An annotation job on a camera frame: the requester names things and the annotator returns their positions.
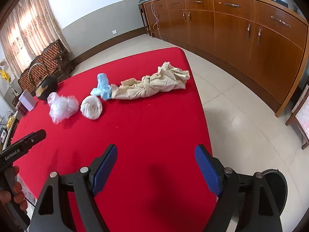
blue gripper pad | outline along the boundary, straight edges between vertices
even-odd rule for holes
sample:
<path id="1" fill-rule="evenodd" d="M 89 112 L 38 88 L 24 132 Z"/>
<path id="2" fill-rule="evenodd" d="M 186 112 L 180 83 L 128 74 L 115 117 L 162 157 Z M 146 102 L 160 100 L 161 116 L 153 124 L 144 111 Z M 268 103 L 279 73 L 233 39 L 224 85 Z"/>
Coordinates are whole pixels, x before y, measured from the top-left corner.
<path id="1" fill-rule="evenodd" d="M 195 147 L 194 156 L 209 190 L 219 197 L 222 193 L 220 177 L 211 163 L 215 158 L 208 153 L 203 145 Z"/>
<path id="2" fill-rule="evenodd" d="M 91 194 L 96 196 L 101 192 L 105 183 L 115 165 L 117 160 L 118 150 L 115 145 L 109 145 L 100 158 L 96 158 L 90 165 L 91 172 L 89 174 L 89 181 L 91 182 Z"/>

human hand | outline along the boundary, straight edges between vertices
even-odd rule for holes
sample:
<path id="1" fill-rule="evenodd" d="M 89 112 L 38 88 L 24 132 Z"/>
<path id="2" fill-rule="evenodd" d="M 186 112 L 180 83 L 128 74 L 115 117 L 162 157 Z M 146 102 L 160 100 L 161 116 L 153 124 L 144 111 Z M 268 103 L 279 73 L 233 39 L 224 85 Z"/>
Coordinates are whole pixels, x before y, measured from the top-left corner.
<path id="1" fill-rule="evenodd" d="M 15 169 L 15 176 L 19 173 L 19 167 L 14 166 Z M 22 192 L 22 186 L 19 182 L 15 182 L 13 186 L 13 192 L 16 193 L 16 195 L 13 197 L 14 201 L 20 205 L 20 209 L 25 211 L 28 207 L 28 203 L 25 200 L 25 195 Z M 0 200 L 3 205 L 11 201 L 11 194 L 8 191 L 1 191 L 0 190 Z"/>

picture frame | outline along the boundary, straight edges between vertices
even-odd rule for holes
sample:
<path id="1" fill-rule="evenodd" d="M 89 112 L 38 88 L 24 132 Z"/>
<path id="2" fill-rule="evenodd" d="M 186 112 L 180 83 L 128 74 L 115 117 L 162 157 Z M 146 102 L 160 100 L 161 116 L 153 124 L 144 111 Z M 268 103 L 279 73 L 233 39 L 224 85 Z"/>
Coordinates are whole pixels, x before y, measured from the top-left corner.
<path id="1" fill-rule="evenodd" d="M 8 134 L 7 129 L 2 127 L 1 130 L 0 130 L 0 143 L 1 144 L 4 144 L 5 139 L 7 138 L 7 134 Z"/>

white plastic bag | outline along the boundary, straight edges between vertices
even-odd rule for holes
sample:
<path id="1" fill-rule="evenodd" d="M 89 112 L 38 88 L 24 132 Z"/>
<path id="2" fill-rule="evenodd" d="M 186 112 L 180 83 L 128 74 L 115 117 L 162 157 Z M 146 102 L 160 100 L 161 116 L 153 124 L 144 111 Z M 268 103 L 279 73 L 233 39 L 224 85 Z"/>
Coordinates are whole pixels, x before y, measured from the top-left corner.
<path id="1" fill-rule="evenodd" d="M 47 103 L 50 107 L 49 115 L 54 124 L 58 124 L 65 118 L 70 118 L 77 113 L 79 104 L 74 96 L 59 96 L 56 92 L 52 92 L 48 98 Z"/>
<path id="2" fill-rule="evenodd" d="M 102 113 L 102 110 L 103 107 L 101 100 L 95 95 L 86 97 L 80 106 L 82 115 L 92 120 L 98 119 Z"/>

metal screw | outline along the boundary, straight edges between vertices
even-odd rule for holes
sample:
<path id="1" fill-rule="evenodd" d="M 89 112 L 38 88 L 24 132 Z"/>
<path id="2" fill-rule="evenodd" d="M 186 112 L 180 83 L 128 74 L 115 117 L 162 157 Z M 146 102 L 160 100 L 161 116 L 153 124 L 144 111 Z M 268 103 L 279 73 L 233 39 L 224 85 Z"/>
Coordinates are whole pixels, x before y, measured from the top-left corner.
<path id="1" fill-rule="evenodd" d="M 261 173 L 256 173 L 255 176 L 259 179 L 262 179 L 263 178 L 263 175 Z"/>
<path id="2" fill-rule="evenodd" d="M 81 172 L 81 173 L 87 173 L 88 172 L 88 167 L 82 167 L 79 171 Z"/>
<path id="3" fill-rule="evenodd" d="M 224 171 L 225 171 L 226 173 L 232 173 L 232 172 L 233 172 L 233 169 L 230 168 L 230 167 L 226 167 L 226 168 L 224 169 Z"/>
<path id="4" fill-rule="evenodd" d="M 55 178 L 57 176 L 57 172 L 51 172 L 49 176 L 51 178 Z"/>

